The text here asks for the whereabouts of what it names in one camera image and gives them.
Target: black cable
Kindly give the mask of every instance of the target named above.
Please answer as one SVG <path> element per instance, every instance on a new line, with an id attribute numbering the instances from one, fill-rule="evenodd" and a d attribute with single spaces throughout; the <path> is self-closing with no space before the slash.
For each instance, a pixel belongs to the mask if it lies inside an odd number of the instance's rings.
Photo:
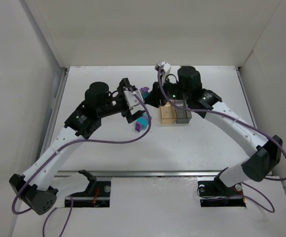
<path id="1" fill-rule="evenodd" d="M 203 196 L 201 196 L 200 193 L 199 193 L 199 188 L 197 188 L 197 195 L 198 195 L 199 197 L 201 197 L 201 198 L 216 198 L 216 197 L 217 197 L 217 196 L 203 197 Z"/>
<path id="2" fill-rule="evenodd" d="M 115 94 L 115 93 L 117 93 L 117 90 L 113 91 L 113 92 L 111 93 L 111 95 L 113 96 L 113 94 Z"/>
<path id="3" fill-rule="evenodd" d="M 167 78 L 168 78 L 169 76 L 173 76 L 173 77 L 176 79 L 176 83 L 178 83 L 177 77 L 176 77 L 174 74 L 172 74 L 172 73 L 168 74 L 168 75 L 165 77 L 165 80 L 167 80 Z"/>

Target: metal frame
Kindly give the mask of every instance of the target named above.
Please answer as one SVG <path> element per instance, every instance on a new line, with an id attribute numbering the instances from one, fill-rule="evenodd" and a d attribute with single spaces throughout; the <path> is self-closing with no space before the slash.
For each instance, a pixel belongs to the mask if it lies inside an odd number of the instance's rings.
<path id="1" fill-rule="evenodd" d="M 53 87 L 52 87 L 52 92 L 51 92 L 51 98 L 50 98 L 50 102 L 48 105 L 48 110 L 46 112 L 45 115 L 45 120 L 44 120 L 44 124 L 42 127 L 42 133 L 41 133 L 41 138 L 40 138 L 40 144 L 38 147 L 38 152 L 37 152 L 37 157 L 36 159 L 38 159 L 40 157 L 40 154 L 42 152 L 44 152 L 44 141 L 45 138 L 48 137 L 48 125 L 49 122 L 52 120 L 52 113 L 53 113 L 53 102 L 57 101 L 56 100 L 56 95 L 58 94 L 58 88 L 61 84 L 63 75 L 65 73 L 65 68 L 62 68 L 58 58 L 55 57 L 54 55 L 54 50 L 53 48 L 51 48 L 49 46 L 49 41 L 46 39 L 46 35 L 45 31 L 42 31 L 40 26 L 41 26 L 41 22 L 38 21 L 40 19 L 40 17 L 37 16 L 37 4 L 35 1 L 25 1 L 25 0 L 19 0 L 25 14 L 27 15 L 32 28 L 34 29 L 36 36 L 38 38 L 38 40 L 40 41 L 44 51 L 47 54 L 49 63 L 52 66 L 52 69 L 55 72 L 55 77 L 53 78 Z"/>
<path id="2" fill-rule="evenodd" d="M 46 129 L 45 135 L 43 137 L 43 140 L 41 140 L 42 145 L 41 145 L 41 149 L 38 152 L 38 157 L 36 158 L 36 160 L 38 160 L 39 157 L 50 146 L 51 139 L 52 139 L 53 132 L 54 132 L 54 128 L 55 128 L 55 124 L 56 124 L 56 119 L 58 116 L 60 103 L 62 101 L 63 94 L 64 94 L 64 89 L 65 89 L 65 85 L 66 85 L 66 81 L 67 81 L 67 77 L 68 77 L 68 72 L 69 72 L 69 69 L 66 69 L 64 71 L 62 78 L 60 80 L 58 89 L 57 89 L 56 97 L 51 102 L 52 103 L 51 115 L 50 115 L 49 120 L 45 121 L 45 123 L 47 123 L 47 129 Z"/>
<path id="3" fill-rule="evenodd" d="M 216 176 L 219 171 L 91 171 L 97 177 L 202 177 Z M 76 171 L 59 171 L 56 177 L 71 176 Z"/>
<path id="4" fill-rule="evenodd" d="M 238 80 L 240 81 L 240 85 L 241 85 L 241 88 L 242 88 L 242 91 L 243 91 L 243 94 L 244 94 L 244 98 L 245 98 L 246 104 L 247 104 L 247 107 L 248 107 L 248 111 L 249 111 L 249 114 L 250 114 L 250 117 L 251 117 L 251 120 L 252 120 L 252 124 L 253 124 L 253 126 L 255 128 L 257 128 L 256 120 L 255 120 L 255 117 L 253 116 L 253 113 L 252 113 L 252 110 L 251 110 L 251 106 L 250 106 L 250 103 L 249 103 L 249 100 L 248 100 L 248 97 L 247 97 L 247 93 L 246 93 L 245 88 L 244 88 L 244 84 L 243 84 L 243 80 L 242 80 L 242 77 L 241 77 L 240 69 L 238 67 L 235 67 L 235 68 L 236 68 Z"/>
<path id="5" fill-rule="evenodd" d="M 32 17 L 34 18 L 38 31 L 40 31 L 44 37 L 45 42 L 47 43 L 47 47 L 49 48 L 49 51 L 54 56 L 56 63 L 60 67 L 64 67 L 63 60 L 59 54 L 59 51 L 56 48 L 55 42 L 53 40 L 53 37 L 51 36 L 47 25 L 45 23 L 45 20 L 43 18 L 43 15 L 41 14 L 40 8 L 36 2 L 36 0 L 20 0 L 22 2 L 22 5 L 25 5 L 25 7 L 28 9 Z"/>

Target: white wall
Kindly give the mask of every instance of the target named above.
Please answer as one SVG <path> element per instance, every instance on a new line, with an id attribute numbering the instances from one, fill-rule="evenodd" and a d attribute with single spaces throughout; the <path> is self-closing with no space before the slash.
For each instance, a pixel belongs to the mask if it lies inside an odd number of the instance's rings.
<path id="1" fill-rule="evenodd" d="M 279 4 L 241 75 L 258 127 L 281 136 L 286 149 L 286 0 Z M 284 159 L 275 171 L 286 175 Z"/>
<path id="2" fill-rule="evenodd" d="M 8 180 L 36 157 L 55 71 L 18 0 L 0 0 L 0 237 L 15 221 Z"/>
<path id="3" fill-rule="evenodd" d="M 40 10 L 43 33 L 66 67 L 153 65 L 162 59 L 242 66 L 280 0 L 26 2 Z"/>

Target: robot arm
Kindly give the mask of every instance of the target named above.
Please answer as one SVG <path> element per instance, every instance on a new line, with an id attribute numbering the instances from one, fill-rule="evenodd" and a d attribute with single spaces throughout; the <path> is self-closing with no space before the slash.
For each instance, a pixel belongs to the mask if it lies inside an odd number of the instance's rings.
<path id="1" fill-rule="evenodd" d="M 155 69 L 161 70 L 163 90 L 169 99 L 185 100 L 190 109 L 200 110 L 196 113 L 222 129 L 247 154 L 248 158 L 245 161 L 224 169 L 215 177 L 214 185 L 217 189 L 227 189 L 248 179 L 260 182 L 280 162 L 281 151 L 266 137 L 222 115 L 204 111 L 211 110 L 224 113 L 246 123 L 217 94 L 202 88 L 200 73 L 194 67 L 181 67 L 178 70 L 177 83 L 171 83 L 167 79 L 170 72 L 168 63 L 158 63 Z M 155 82 L 153 90 L 145 98 L 145 103 L 159 107 L 165 105 L 166 102 L 167 100 L 160 90 L 159 82 Z M 282 145 L 283 142 L 280 137 L 274 136 L 273 138 Z"/>
<path id="2" fill-rule="evenodd" d="M 20 198 L 38 215 L 46 213 L 58 198 L 73 193 L 93 191 L 96 177 L 85 170 L 71 177 L 55 180 L 53 178 L 63 163 L 80 146 L 81 143 L 75 142 L 88 139 L 101 126 L 102 118 L 121 113 L 127 122 L 131 123 L 143 115 L 144 111 L 137 111 L 133 115 L 131 113 L 131 109 L 139 105 L 131 90 L 143 101 L 141 92 L 130 85 L 127 78 L 120 82 L 115 97 L 106 83 L 92 83 L 85 92 L 85 100 L 65 121 L 65 126 L 50 147 L 23 174 L 14 174 L 10 178 L 9 182 L 16 194 L 27 185 Z"/>

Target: black joint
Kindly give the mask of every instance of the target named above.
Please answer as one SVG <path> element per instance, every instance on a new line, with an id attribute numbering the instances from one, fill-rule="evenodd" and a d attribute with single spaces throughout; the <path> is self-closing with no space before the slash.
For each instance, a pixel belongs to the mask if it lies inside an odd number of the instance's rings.
<path id="1" fill-rule="evenodd" d="M 145 104 L 158 108 L 166 104 L 166 99 L 160 91 L 158 82 L 153 83 L 153 89 L 144 99 Z"/>
<path id="2" fill-rule="evenodd" d="M 109 86 L 101 81 L 94 82 L 84 93 L 84 106 L 87 110 L 93 110 L 100 105 L 105 105 L 108 99 Z"/>
<path id="3" fill-rule="evenodd" d="M 201 93 L 192 94 L 188 98 L 187 104 L 190 109 L 212 110 L 213 105 L 217 102 L 222 102 L 221 97 L 211 90 L 203 89 Z M 205 118 L 206 113 L 198 113 L 202 118 Z"/>
<path id="4" fill-rule="evenodd" d="M 80 104 L 65 121 L 65 127 L 76 131 L 76 136 L 88 139 L 101 126 L 101 119 L 97 118 L 96 111 L 86 110 Z"/>
<path id="5" fill-rule="evenodd" d="M 220 175 L 226 170 L 228 169 L 228 167 L 226 167 L 225 169 L 223 169 L 221 172 L 218 173 L 218 175 L 215 176 L 214 178 L 214 187 L 216 188 L 216 190 L 218 190 L 219 192 L 223 192 L 229 188 L 227 188 L 225 186 L 225 184 L 220 180 Z"/>
<path id="6" fill-rule="evenodd" d="M 283 141 L 275 135 L 273 137 L 280 146 Z M 272 141 L 268 141 L 264 146 L 258 146 L 257 151 L 249 160 L 242 164 L 244 173 L 253 181 L 262 181 L 270 171 L 280 162 L 281 151 Z"/>
<path id="7" fill-rule="evenodd" d="M 97 180 L 97 178 L 94 175 L 92 175 L 90 172 L 86 171 L 85 169 L 79 170 L 78 173 L 84 175 L 85 177 L 87 177 L 87 179 L 90 182 L 93 182 L 93 181 Z"/>
<path id="8" fill-rule="evenodd" d="M 24 176 L 14 174 L 10 178 L 9 183 L 14 192 L 18 194 L 20 189 L 25 184 Z M 57 199 L 57 192 L 58 190 L 53 189 L 52 187 L 49 187 L 46 191 L 40 191 L 37 190 L 36 185 L 28 185 L 20 195 L 20 199 L 24 201 L 38 215 L 43 215 L 48 212 L 55 204 Z"/>
<path id="9" fill-rule="evenodd" d="M 133 115 L 131 113 L 128 113 L 126 115 L 126 119 L 128 123 L 132 123 L 135 120 L 137 120 L 138 118 L 142 117 L 145 111 L 143 110 L 139 110 L 137 112 L 135 112 Z"/>
<path id="10" fill-rule="evenodd" d="M 119 83 L 119 86 L 117 88 L 118 92 L 123 92 L 123 88 L 126 87 L 126 88 L 130 88 L 132 87 L 132 85 L 129 83 L 129 80 L 128 78 L 123 78 L 120 83 Z"/>
<path id="11" fill-rule="evenodd" d="M 181 89 L 196 94 L 202 91 L 201 75 L 194 67 L 182 66 L 177 73 Z"/>

